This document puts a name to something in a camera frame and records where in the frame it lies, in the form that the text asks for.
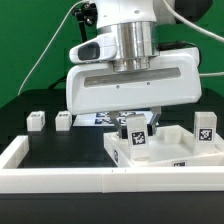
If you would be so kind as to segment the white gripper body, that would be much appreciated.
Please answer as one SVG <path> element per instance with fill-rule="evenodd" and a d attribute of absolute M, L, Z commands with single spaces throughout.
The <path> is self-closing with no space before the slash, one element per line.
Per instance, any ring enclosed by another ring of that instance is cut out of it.
<path fill-rule="evenodd" d="M 67 109 L 74 115 L 194 103 L 201 97 L 199 50 L 168 50 L 150 67 L 116 73 L 109 62 L 77 65 L 66 82 Z"/>

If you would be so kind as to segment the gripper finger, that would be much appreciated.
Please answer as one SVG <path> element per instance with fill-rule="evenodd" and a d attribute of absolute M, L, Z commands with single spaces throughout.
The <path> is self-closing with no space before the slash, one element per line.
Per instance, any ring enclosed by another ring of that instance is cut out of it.
<path fill-rule="evenodd" d="M 112 111 L 109 113 L 110 119 L 112 121 L 112 123 L 114 124 L 114 126 L 117 128 L 118 130 L 118 136 L 120 139 L 127 139 L 127 128 L 123 127 L 119 121 L 118 121 L 118 117 L 119 117 L 119 112 L 118 111 Z"/>
<path fill-rule="evenodd" d="M 158 123 L 162 114 L 161 107 L 160 106 L 152 107 L 151 112 L 152 112 L 152 118 L 150 122 L 147 124 L 147 130 L 149 136 L 153 136 L 156 133 L 156 124 Z"/>

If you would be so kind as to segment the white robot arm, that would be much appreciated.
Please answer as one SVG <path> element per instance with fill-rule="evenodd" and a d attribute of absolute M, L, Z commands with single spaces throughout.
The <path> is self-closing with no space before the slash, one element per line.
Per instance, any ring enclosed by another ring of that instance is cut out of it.
<path fill-rule="evenodd" d="M 201 97 L 200 51 L 159 44 L 157 27 L 202 18 L 213 0 L 89 0 L 97 36 L 69 52 L 66 82 L 74 115 L 194 103 Z"/>

